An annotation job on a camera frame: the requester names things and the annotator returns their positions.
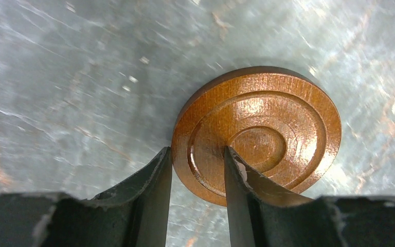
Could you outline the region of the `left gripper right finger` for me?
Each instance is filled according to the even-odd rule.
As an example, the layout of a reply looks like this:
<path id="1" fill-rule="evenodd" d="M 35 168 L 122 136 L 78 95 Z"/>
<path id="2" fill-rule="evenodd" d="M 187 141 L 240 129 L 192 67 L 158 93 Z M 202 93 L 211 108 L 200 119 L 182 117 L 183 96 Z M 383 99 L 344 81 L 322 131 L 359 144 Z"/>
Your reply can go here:
<path id="1" fill-rule="evenodd" d="M 395 246 L 395 196 L 294 193 L 224 149 L 232 246 Z"/>

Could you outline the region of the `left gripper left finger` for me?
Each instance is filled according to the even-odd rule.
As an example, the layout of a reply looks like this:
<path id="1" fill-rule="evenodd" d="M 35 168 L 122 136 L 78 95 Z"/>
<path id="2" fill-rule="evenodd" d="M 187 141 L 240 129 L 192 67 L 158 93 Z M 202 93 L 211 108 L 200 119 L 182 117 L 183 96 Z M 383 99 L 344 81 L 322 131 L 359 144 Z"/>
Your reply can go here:
<path id="1" fill-rule="evenodd" d="M 92 199 L 64 192 L 0 193 L 0 246 L 164 246 L 171 148 Z"/>

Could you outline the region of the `wooden coaster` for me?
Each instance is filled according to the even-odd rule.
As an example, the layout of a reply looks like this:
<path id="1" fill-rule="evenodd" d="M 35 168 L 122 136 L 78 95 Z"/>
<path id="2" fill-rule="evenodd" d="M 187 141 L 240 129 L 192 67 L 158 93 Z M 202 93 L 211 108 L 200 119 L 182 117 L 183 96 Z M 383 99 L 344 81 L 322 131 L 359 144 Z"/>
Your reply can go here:
<path id="1" fill-rule="evenodd" d="M 172 163 L 193 194 L 225 206 L 226 147 L 302 193 L 329 169 L 341 139 L 337 107 L 318 85 L 289 69 L 253 66 L 218 76 L 187 100 L 173 130 Z"/>

